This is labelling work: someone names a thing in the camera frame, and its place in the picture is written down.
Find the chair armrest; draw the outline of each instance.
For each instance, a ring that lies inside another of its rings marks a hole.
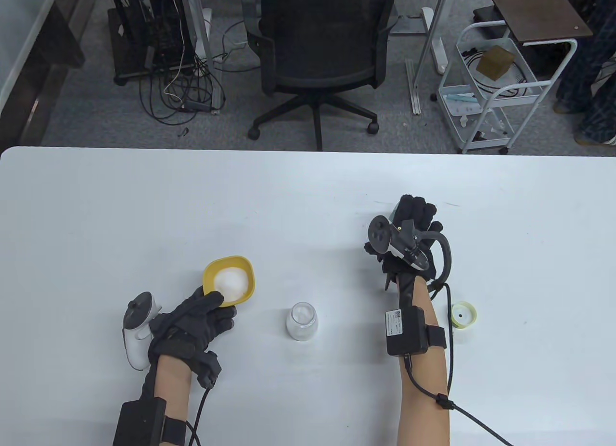
[[[276,86],[276,57],[273,39],[265,37],[259,29],[257,0],[242,0],[242,15],[248,37],[248,45],[261,60],[261,85],[266,94],[273,93]]]

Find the cardboard box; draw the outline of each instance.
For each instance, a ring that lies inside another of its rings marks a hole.
[[[513,53],[497,45],[484,53],[477,66],[477,71],[493,81],[497,81],[507,74],[514,61],[515,55]]]

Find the glass jar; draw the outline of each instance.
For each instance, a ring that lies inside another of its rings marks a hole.
[[[311,339],[317,333],[319,320],[317,312],[310,303],[295,303],[286,317],[286,329],[295,340]]]

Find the jeans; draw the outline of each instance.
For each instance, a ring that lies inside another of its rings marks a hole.
[[[572,112],[585,112],[579,126],[587,139],[605,143],[616,137],[616,74],[592,97],[603,63],[616,53],[616,0],[598,0],[588,25],[594,35],[579,41],[556,93]]]

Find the hand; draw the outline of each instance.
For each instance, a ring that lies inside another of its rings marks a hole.
[[[160,355],[185,362],[197,375],[204,388],[214,386],[221,371],[216,353],[205,352],[209,343],[233,327],[235,307],[220,308],[224,298],[220,292],[203,294],[197,288],[171,313],[163,313],[150,321],[154,339],[148,357],[154,364]]]
[[[402,226],[402,222],[405,220],[413,220],[414,226],[420,231],[442,231],[443,226],[438,221],[432,221],[436,214],[436,207],[434,204],[427,204],[423,197],[413,197],[411,195],[404,195],[400,198],[400,203],[394,213],[393,224],[395,226]],[[430,252],[430,248],[434,240],[423,240],[419,246],[422,252],[427,257],[430,268],[425,271],[417,270],[413,268],[403,259],[396,257],[391,252],[386,254],[377,253],[369,242],[364,246],[366,252],[371,255],[376,255],[379,262],[383,262],[383,273],[387,274],[387,280],[393,280],[396,282],[396,275],[401,273],[410,273],[415,276],[421,276],[426,281],[436,278],[436,267],[434,266],[434,258]]]

